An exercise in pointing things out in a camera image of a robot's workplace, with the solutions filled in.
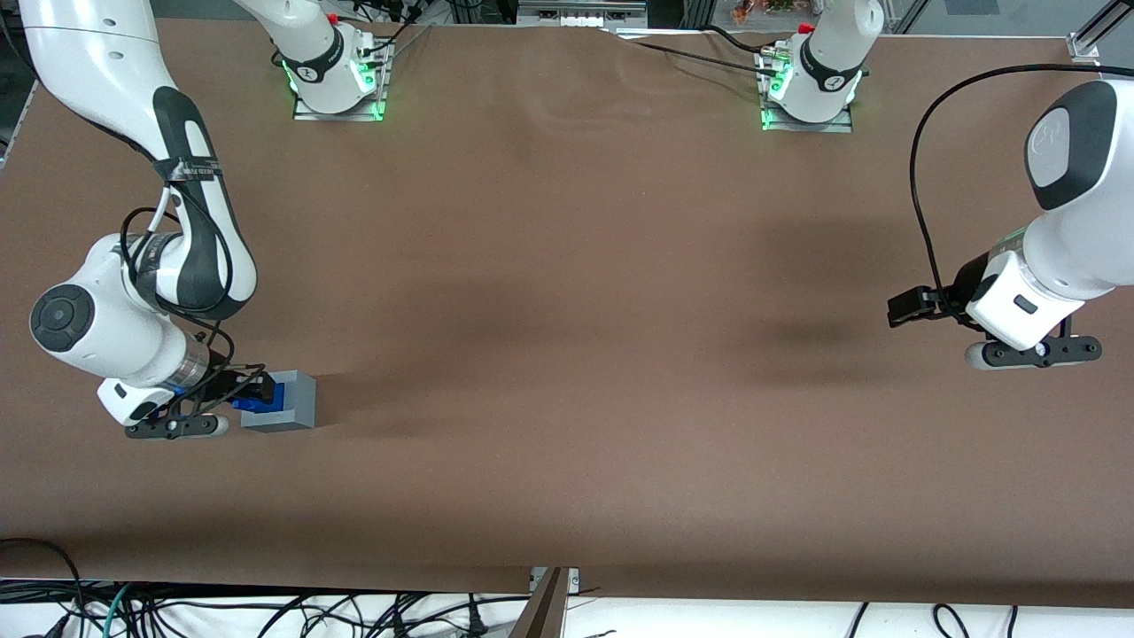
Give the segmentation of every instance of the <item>black cable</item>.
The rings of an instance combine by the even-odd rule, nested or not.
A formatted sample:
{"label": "black cable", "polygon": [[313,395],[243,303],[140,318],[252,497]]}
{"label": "black cable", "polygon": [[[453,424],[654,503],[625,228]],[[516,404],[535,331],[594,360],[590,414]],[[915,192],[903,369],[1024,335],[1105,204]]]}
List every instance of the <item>black cable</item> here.
{"label": "black cable", "polygon": [[374,17],[371,16],[370,11],[366,10],[366,5],[363,5],[362,2],[355,0],[355,7],[354,7],[355,12],[357,12],[358,9],[362,9],[362,15],[366,16],[366,22],[374,22]]}
{"label": "black cable", "polygon": [[[204,322],[200,321],[200,318],[197,318],[196,316],[193,316],[192,314],[213,309],[221,303],[223,303],[223,300],[228,297],[232,288],[232,279],[235,270],[232,262],[232,254],[229,248],[228,240],[225,238],[223,232],[221,232],[220,227],[217,226],[217,220],[214,220],[212,215],[208,214],[208,209],[205,209],[204,205],[196,197],[194,197],[191,193],[185,190],[183,186],[178,186],[172,182],[167,182],[167,187],[177,190],[181,196],[186,198],[186,201],[196,205],[197,210],[202,211],[204,219],[211,226],[212,230],[217,233],[217,237],[219,237],[220,239],[219,243],[221,246],[221,250],[223,252],[225,261],[228,264],[228,266],[226,267],[225,286],[221,290],[221,294],[211,304],[208,304],[202,307],[187,307],[185,305],[170,303],[169,300],[161,298],[160,296],[155,297],[158,306],[161,309],[164,309],[166,312],[169,312],[170,314],[184,318],[184,321],[208,331],[209,340],[206,346],[211,347],[213,340],[217,337],[220,337],[228,347],[227,352],[225,357],[221,359],[220,364],[213,366],[212,369],[201,378],[201,381],[198,381],[192,388],[187,389],[184,394],[175,397],[172,400],[170,400],[169,403],[160,408],[160,409],[170,409],[175,405],[180,405],[184,401],[193,401],[193,411],[188,415],[179,415],[180,417],[192,418],[209,412],[210,410],[213,410],[214,408],[221,406],[226,401],[229,401],[230,399],[236,397],[240,391],[245,390],[252,383],[254,383],[256,378],[266,369],[266,366],[257,364],[255,366],[244,367],[244,369],[247,372],[247,375],[243,382],[238,383],[236,386],[232,388],[232,390],[223,394],[220,399],[212,401],[208,406],[204,407],[201,406],[202,400],[200,393],[203,392],[209,386],[209,384],[211,384],[214,380],[217,380],[217,377],[219,377],[221,373],[229,369],[229,366],[232,364],[232,359],[236,356],[236,343],[228,335],[228,333],[220,330],[220,322],[217,322],[214,325],[210,326]],[[141,254],[142,249],[145,247],[146,243],[150,240],[150,237],[153,236],[153,233],[147,229],[145,233],[142,236],[142,239],[137,241],[138,246],[137,250],[135,250],[132,254],[129,252],[128,240],[127,240],[129,224],[138,214],[143,212],[154,212],[155,210],[156,209],[150,206],[142,206],[134,209],[122,220],[121,228],[119,229],[119,237],[118,237],[119,249],[126,261],[127,277],[129,278],[130,284],[134,286],[135,288],[137,287],[137,277],[138,277],[136,258],[137,255]]]}
{"label": "black cable", "polygon": [[[530,596],[501,596],[499,598],[484,598],[484,599],[481,599],[481,601],[476,601],[474,604],[475,605],[491,605],[492,603],[515,603],[515,602],[518,602],[518,601],[527,601],[528,598],[530,598]],[[467,609],[469,609],[469,606],[471,605],[468,603],[465,603],[463,605],[456,605],[456,606],[449,607],[447,610],[441,610],[439,612],[432,613],[432,614],[430,614],[430,615],[428,615],[425,618],[411,621],[409,623],[406,624],[406,631],[407,632],[408,631],[413,631],[414,629],[417,629],[418,627],[421,627],[423,624],[426,624],[426,623],[430,623],[430,622],[435,622],[435,621],[440,620],[441,616],[449,615],[452,612],[459,612],[460,610],[467,610]]]}
{"label": "black cable", "polygon": [[772,40],[771,42],[769,42],[767,44],[761,44],[760,46],[752,46],[750,44],[745,44],[744,42],[741,42],[739,40],[737,40],[736,37],[734,37],[731,33],[725,31],[723,28],[721,28],[721,27],[719,27],[719,26],[717,26],[714,24],[706,24],[706,25],[704,25],[702,27],[699,27],[697,31],[711,31],[712,33],[716,33],[716,34],[720,35],[721,37],[723,37],[725,40],[727,40],[728,43],[731,44],[733,46],[736,46],[737,49],[739,49],[742,51],[747,51],[750,53],[760,53],[760,51],[764,46],[771,46],[772,44],[776,44],[776,41]]}
{"label": "black cable", "polygon": [[32,63],[32,60],[24,57],[23,51],[16,48],[16,41],[11,37],[11,32],[8,31],[8,20],[5,19],[3,11],[0,11],[0,31],[3,32],[3,39],[8,41],[8,45],[11,46],[11,52],[16,53],[16,57],[19,58],[19,61],[24,62],[24,66],[27,67],[27,70],[32,71],[32,76],[35,77],[36,80],[39,80],[40,74],[36,73],[35,65]]}
{"label": "black cable", "polygon": [[458,0],[445,0],[445,1],[458,9],[464,9],[466,11],[472,11],[473,9],[480,9],[484,5],[484,0],[476,0],[476,2],[472,5],[465,5],[464,2],[460,2]]}
{"label": "black cable", "polygon": [[[992,70],[988,70],[978,75],[974,75],[967,79],[963,79],[957,84],[954,84],[948,91],[933,100],[933,103],[925,109],[925,113],[922,116],[921,121],[917,122],[917,131],[914,133],[913,144],[909,146],[909,196],[914,204],[914,214],[917,215],[917,226],[921,228],[922,239],[925,243],[925,254],[929,256],[929,267],[930,272],[933,274],[933,286],[937,288],[937,295],[940,305],[945,308],[948,316],[956,318],[956,322],[962,326],[973,329],[975,331],[983,332],[983,329],[976,324],[968,321],[960,315],[953,303],[949,300],[948,295],[945,291],[945,286],[941,283],[941,272],[938,269],[937,255],[933,252],[933,240],[930,238],[929,227],[925,223],[925,215],[921,207],[921,197],[917,195],[917,148],[921,145],[922,133],[925,130],[925,125],[929,122],[930,117],[941,105],[942,102],[948,100],[950,96],[956,94],[958,91],[989,79],[991,77],[998,77],[1001,75],[1009,75],[1014,73],[1032,73],[1041,70],[1052,70],[1052,71],[1068,71],[1068,73],[1093,73],[1102,74],[1108,73],[1111,75],[1119,75],[1124,77],[1134,77],[1134,69],[1125,67],[1111,67],[1111,66],[1097,66],[1097,67],[1081,67],[1075,65],[1055,65],[1055,63],[1038,63],[1038,65],[1016,65],[1010,67],[1001,67]],[[933,315],[931,317],[939,318],[945,315]]]}
{"label": "black cable", "polygon": [[756,75],[768,75],[768,76],[776,75],[776,71],[773,71],[772,69],[756,68],[754,66],[739,65],[739,63],[736,63],[736,62],[729,62],[727,60],[718,60],[716,58],[709,58],[709,57],[705,57],[705,56],[699,56],[696,53],[689,53],[688,51],[679,51],[677,49],[670,49],[669,46],[660,46],[658,44],[650,44],[649,42],[638,42],[637,40],[632,40],[631,42],[633,42],[634,44],[637,44],[638,46],[645,46],[646,49],[653,49],[654,51],[662,51],[662,52],[666,52],[666,53],[672,53],[675,56],[682,56],[682,57],[689,58],[689,59],[693,59],[693,60],[700,60],[702,62],[709,62],[709,63],[712,63],[712,65],[720,65],[722,67],[729,67],[729,68],[736,68],[736,69],[741,69],[741,70],[746,70],[748,73],[754,73]]}
{"label": "black cable", "polygon": [[1005,632],[1006,638],[1013,638],[1016,633],[1016,615],[1019,614],[1019,605],[1013,605],[1012,610],[1008,611],[1008,631]]}
{"label": "black cable", "polygon": [[866,607],[869,606],[869,601],[858,605],[858,612],[854,614],[854,621],[850,623],[850,631],[847,633],[847,638],[854,638],[858,633],[858,623],[862,622],[862,614],[866,613]]}
{"label": "black cable", "polygon": [[67,552],[64,552],[62,547],[56,545],[50,541],[43,541],[42,538],[28,538],[23,536],[11,537],[11,538],[0,538],[0,547],[5,545],[34,545],[36,547],[44,547],[46,550],[50,550],[53,554],[56,554],[57,556],[62,559],[65,563],[67,563],[67,571],[70,572],[71,578],[75,580],[75,606],[81,612],[78,635],[85,636],[84,631],[86,629],[86,618],[85,618],[86,604],[83,602],[83,579],[79,578],[78,568],[75,567],[75,561],[73,561],[70,556],[67,555]]}
{"label": "black cable", "polygon": [[393,32],[393,35],[387,37],[386,41],[382,42],[381,44],[379,44],[378,46],[374,46],[374,48],[371,48],[371,49],[364,49],[363,52],[362,52],[362,54],[363,56],[370,56],[371,53],[376,53],[376,52],[381,51],[382,49],[386,49],[390,44],[393,44],[393,41],[397,40],[399,35],[401,35],[401,32],[405,31],[406,27],[408,27],[412,24],[414,24],[413,20],[406,20],[406,22],[401,23],[401,26],[398,27],[398,31]]}
{"label": "black cable", "polygon": [[953,615],[953,620],[956,621],[957,627],[960,628],[962,636],[964,636],[964,638],[968,638],[968,628],[965,627],[965,623],[960,621],[960,616],[957,615],[956,610],[943,603],[938,603],[933,605],[933,627],[937,627],[937,631],[945,638],[956,638],[954,635],[946,631],[943,627],[941,627],[941,618],[940,615],[938,615],[941,613],[941,610],[945,610]]}
{"label": "black cable", "polygon": [[256,633],[256,638],[264,638],[264,635],[268,633],[268,630],[271,629],[273,624],[279,622],[279,620],[284,618],[284,614],[296,609],[310,597],[311,596],[296,596],[295,598],[291,599],[291,602],[280,607],[274,614],[272,614],[272,618],[268,620],[264,627],[260,630],[260,633]]}

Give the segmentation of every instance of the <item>metal bracket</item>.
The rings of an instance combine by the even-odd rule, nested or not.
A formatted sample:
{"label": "metal bracket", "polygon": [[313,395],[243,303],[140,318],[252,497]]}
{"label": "metal bracket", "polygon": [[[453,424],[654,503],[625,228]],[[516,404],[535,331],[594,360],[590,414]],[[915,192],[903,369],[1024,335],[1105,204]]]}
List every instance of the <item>metal bracket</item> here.
{"label": "metal bracket", "polygon": [[1084,50],[1082,40],[1078,37],[1078,33],[1067,34],[1067,52],[1070,54],[1070,61],[1076,65],[1099,63],[1099,48],[1091,45]]}
{"label": "metal bracket", "polygon": [[784,107],[772,100],[771,92],[779,88],[786,74],[792,73],[788,65],[787,40],[779,40],[771,46],[753,54],[756,68],[772,69],[775,77],[760,75],[756,77],[756,90],[760,92],[760,125],[764,130],[804,130],[809,133],[850,133],[853,129],[849,104],[843,107],[835,119],[822,124],[799,121],[789,116]]}
{"label": "metal bracket", "polygon": [[578,589],[578,570],[570,568],[534,568],[532,582],[535,593],[524,605],[519,620],[508,638],[560,638],[567,595],[572,587]]}
{"label": "metal bracket", "polygon": [[1134,11],[1134,0],[1110,0],[1076,32],[1067,35],[1067,52],[1075,63],[1099,63],[1099,42]]}
{"label": "metal bracket", "polygon": [[365,63],[371,68],[358,73],[359,82],[373,82],[374,92],[339,113],[322,113],[312,110],[298,95],[295,97],[295,109],[291,117],[296,120],[315,121],[382,121],[386,119],[386,99],[390,92],[390,67],[393,63],[395,44],[391,42],[372,54]]}
{"label": "metal bracket", "polygon": [[[543,576],[545,573],[548,573],[548,569],[550,569],[550,568],[532,568],[532,576],[528,577],[528,581],[527,581],[527,590],[530,593],[532,593],[532,594],[535,593],[535,589],[540,586],[540,582],[543,581]],[[567,593],[568,594],[578,594],[578,569],[577,568],[569,568],[567,571],[568,571],[568,575],[567,575],[568,576],[568,578],[567,578],[567,581],[568,581],[567,582],[567,585],[568,585]]]}

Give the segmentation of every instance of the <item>white floor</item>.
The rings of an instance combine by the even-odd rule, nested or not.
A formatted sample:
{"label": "white floor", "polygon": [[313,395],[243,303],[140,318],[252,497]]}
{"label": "white floor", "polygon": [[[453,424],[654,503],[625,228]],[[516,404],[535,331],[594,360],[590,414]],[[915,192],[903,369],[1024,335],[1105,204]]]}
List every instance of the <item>white floor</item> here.
{"label": "white floor", "polygon": [[[209,603],[274,602],[288,598],[208,599]],[[313,599],[321,605],[333,605],[341,598]],[[467,601],[464,595],[440,594],[430,596],[407,614],[406,620]],[[359,598],[363,615],[376,618],[392,596]],[[573,598],[567,613],[565,638],[595,638],[609,633],[611,638],[846,638],[857,603],[775,603],[735,601],[674,601],[638,598]],[[518,618],[523,603],[484,604],[481,616],[488,627],[501,626]],[[857,638],[937,638],[940,635],[931,618],[932,605],[873,603],[858,628]],[[1000,638],[1005,636],[1008,607],[957,605],[971,638]],[[349,605],[339,607],[349,618],[357,618]],[[48,631],[60,618],[53,604],[0,605],[0,638],[25,638]],[[270,610],[201,610],[171,607],[163,612],[188,638],[253,638],[271,618]],[[464,627],[467,614],[449,616]],[[303,627],[298,611],[285,615],[265,635],[265,638],[295,638]],[[945,622],[954,638],[960,631]],[[87,626],[87,635],[99,638]],[[113,628],[119,629],[117,623]],[[77,623],[71,621],[66,636],[75,637]],[[311,632],[311,638],[348,638],[350,627],[328,622]],[[389,638],[387,632],[383,638]],[[449,638],[459,636],[451,626],[438,622],[422,626],[415,637]],[[1022,607],[1016,622],[1017,638],[1129,638],[1134,636],[1134,610],[1083,610],[1056,607]]]}

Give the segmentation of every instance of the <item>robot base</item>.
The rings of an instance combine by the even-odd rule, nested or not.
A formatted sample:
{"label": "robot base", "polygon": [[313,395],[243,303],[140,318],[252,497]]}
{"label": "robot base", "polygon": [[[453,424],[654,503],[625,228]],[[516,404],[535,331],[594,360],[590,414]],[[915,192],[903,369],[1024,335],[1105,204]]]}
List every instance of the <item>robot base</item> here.
{"label": "robot base", "polygon": [[[780,40],[773,46],[764,46],[763,51],[753,54],[756,68],[768,68],[776,73],[784,71],[784,65],[788,58],[788,42]],[[761,75],[756,78],[756,88],[760,91],[760,124],[764,130],[804,130],[810,133],[850,133],[850,108],[844,107],[839,114],[830,121],[823,124],[812,124],[801,121],[784,110],[779,103],[771,99],[772,85],[779,82],[779,77]]]}
{"label": "robot base", "polygon": [[276,381],[276,401],[255,411],[240,409],[240,427],[261,433],[282,433],[315,427],[315,380],[298,371],[269,373]]}
{"label": "robot base", "polygon": [[363,82],[373,82],[374,92],[364,96],[353,108],[339,113],[323,113],[313,110],[298,96],[295,99],[293,119],[316,121],[382,121],[386,119],[386,97],[390,91],[390,65],[393,62],[393,43],[373,54],[369,61],[372,69],[361,71]]}

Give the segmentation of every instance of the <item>cable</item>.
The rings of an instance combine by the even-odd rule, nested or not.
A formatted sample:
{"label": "cable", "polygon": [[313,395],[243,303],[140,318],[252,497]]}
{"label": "cable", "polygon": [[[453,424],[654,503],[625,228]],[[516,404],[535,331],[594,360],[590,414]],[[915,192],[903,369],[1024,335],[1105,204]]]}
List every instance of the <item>cable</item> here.
{"label": "cable", "polygon": [[[475,605],[491,605],[492,603],[515,603],[515,602],[518,602],[518,601],[527,601],[528,598],[530,598],[528,596],[501,596],[499,598],[486,598],[486,599],[476,601],[473,604],[475,604]],[[430,615],[428,615],[425,618],[422,618],[422,619],[418,619],[418,620],[415,620],[415,621],[412,621],[412,622],[407,623],[405,630],[406,630],[406,632],[409,632],[409,631],[413,631],[414,629],[417,629],[418,627],[421,627],[423,624],[426,624],[426,623],[430,623],[430,622],[438,622],[438,621],[441,620],[441,616],[449,615],[452,612],[459,612],[460,610],[467,610],[467,609],[469,609],[469,606],[472,606],[469,603],[465,603],[463,605],[456,605],[456,606],[449,607],[447,610],[441,610],[441,611],[432,613],[432,614],[430,614]]]}
{"label": "cable", "polygon": [[75,567],[75,561],[71,561],[67,552],[64,552],[62,547],[56,545],[50,541],[43,541],[42,538],[28,538],[28,537],[11,537],[11,538],[0,538],[0,547],[5,545],[35,545],[36,547],[45,547],[50,550],[53,554],[59,556],[67,563],[67,571],[70,572],[71,578],[75,580],[75,606],[79,610],[79,626],[78,635],[85,636],[84,631],[86,628],[86,604],[83,602],[83,579],[78,576],[78,568]]}
{"label": "cable", "polygon": [[376,52],[381,51],[382,49],[386,49],[390,44],[393,44],[393,41],[397,40],[399,35],[401,35],[401,32],[405,31],[406,27],[409,26],[409,25],[412,25],[412,24],[414,24],[413,20],[406,20],[406,22],[401,23],[401,26],[398,27],[398,31],[393,32],[393,35],[387,37],[386,41],[382,42],[381,44],[379,44],[378,46],[374,46],[372,49],[364,49],[363,52],[362,52],[362,54],[363,56],[370,56],[371,53],[376,53]]}
{"label": "cable", "polygon": [[771,46],[772,44],[776,44],[776,40],[772,40],[771,42],[769,42],[767,44],[761,44],[760,46],[752,46],[752,45],[745,44],[744,42],[741,42],[739,40],[737,40],[736,37],[734,37],[731,33],[725,31],[723,28],[721,28],[721,27],[719,27],[719,26],[717,26],[714,24],[706,24],[706,25],[704,25],[702,27],[697,27],[697,31],[709,31],[709,32],[716,33],[716,34],[720,35],[721,37],[723,37],[725,40],[727,40],[728,43],[731,44],[733,46],[736,46],[737,49],[739,49],[742,51],[747,51],[750,53],[758,53],[759,54],[760,51],[764,46]]}
{"label": "cable", "polygon": [[1013,605],[1008,611],[1008,630],[1005,632],[1006,638],[1014,638],[1016,633],[1016,616],[1019,614],[1019,605]]}
{"label": "cable", "polygon": [[772,69],[756,68],[756,67],[748,66],[748,65],[738,65],[736,62],[729,62],[729,61],[726,61],[726,60],[718,60],[716,58],[709,58],[709,57],[705,57],[705,56],[699,56],[696,53],[689,53],[688,51],[679,51],[677,49],[670,49],[669,46],[660,46],[658,44],[650,44],[649,42],[638,42],[637,40],[632,40],[631,42],[633,42],[634,44],[637,44],[638,46],[645,46],[646,49],[653,49],[654,51],[663,51],[666,53],[672,53],[675,56],[682,56],[682,57],[689,58],[689,59],[693,59],[693,60],[701,60],[702,62],[709,62],[709,63],[712,63],[712,65],[720,65],[722,67],[729,67],[729,68],[736,68],[736,69],[741,69],[741,70],[746,70],[746,71],[750,71],[750,73],[754,73],[756,75],[767,75],[767,76],[773,76],[773,75],[776,75],[776,71],[773,71]]}
{"label": "cable", "polygon": [[[118,606],[122,604],[122,596],[126,595],[126,590],[129,588],[129,582],[122,585],[122,588],[118,590],[118,594],[115,594],[115,599],[110,602],[110,609],[107,610],[107,623],[102,626],[102,638],[110,638],[110,626],[115,619],[115,613],[118,611]],[[122,616],[125,618],[126,615],[127,614],[124,611]]]}
{"label": "cable", "polygon": [[472,11],[473,9],[480,9],[484,5],[484,0],[476,0],[476,2],[472,5],[465,5],[464,2],[459,2],[458,0],[445,0],[445,1],[458,9],[464,9],[466,11]]}
{"label": "cable", "polygon": [[930,238],[929,227],[925,223],[925,215],[921,207],[921,197],[917,195],[917,150],[921,145],[922,133],[925,130],[925,125],[929,122],[930,117],[942,102],[948,100],[950,96],[965,88],[989,79],[991,77],[998,77],[1001,75],[1009,75],[1014,73],[1032,73],[1041,70],[1052,70],[1052,71],[1068,71],[1068,73],[1094,73],[1102,74],[1108,73],[1111,75],[1119,75],[1124,77],[1134,77],[1134,69],[1125,67],[1111,67],[1111,66],[1097,66],[1097,67],[1080,67],[1075,65],[1053,65],[1053,63],[1038,63],[1038,65],[1016,65],[1010,67],[1001,67],[992,70],[988,70],[978,75],[974,75],[967,79],[963,79],[957,84],[954,84],[948,91],[933,100],[933,103],[925,109],[925,113],[922,114],[921,121],[917,122],[917,131],[914,133],[913,144],[909,146],[909,196],[914,204],[914,214],[917,215],[917,226],[921,228],[922,239],[925,243],[925,254],[929,256],[929,267],[930,272],[933,274],[933,286],[937,288],[937,295],[939,304],[945,307],[946,314],[932,315],[933,318],[939,318],[941,316],[953,316],[956,322],[962,326],[973,329],[975,331],[983,332],[983,329],[976,324],[968,321],[968,318],[960,315],[953,303],[949,300],[948,295],[945,291],[945,286],[941,283],[941,272],[938,269],[937,255],[933,252],[933,240]]}
{"label": "cable", "polygon": [[957,627],[960,628],[962,636],[964,636],[964,638],[968,638],[968,628],[965,627],[965,623],[960,621],[960,616],[957,615],[957,611],[943,603],[938,603],[933,605],[933,627],[937,627],[938,633],[940,633],[945,638],[956,638],[954,635],[946,631],[943,627],[941,627],[941,618],[940,615],[938,615],[941,613],[941,610],[945,610],[953,615],[953,620],[956,621]]}
{"label": "cable", "polygon": [[279,619],[284,618],[284,614],[299,606],[299,604],[302,604],[307,598],[310,598],[310,596],[297,596],[293,598],[290,603],[280,607],[274,614],[272,614],[272,618],[268,620],[268,623],[264,624],[264,627],[260,630],[260,633],[256,633],[256,638],[264,638],[264,635],[268,633],[268,630],[271,629],[272,626],[279,621]]}
{"label": "cable", "polygon": [[858,606],[858,612],[854,614],[854,622],[850,623],[850,631],[847,633],[847,638],[854,638],[858,633],[858,623],[862,622],[862,614],[866,613],[868,606],[870,606],[869,601]]}

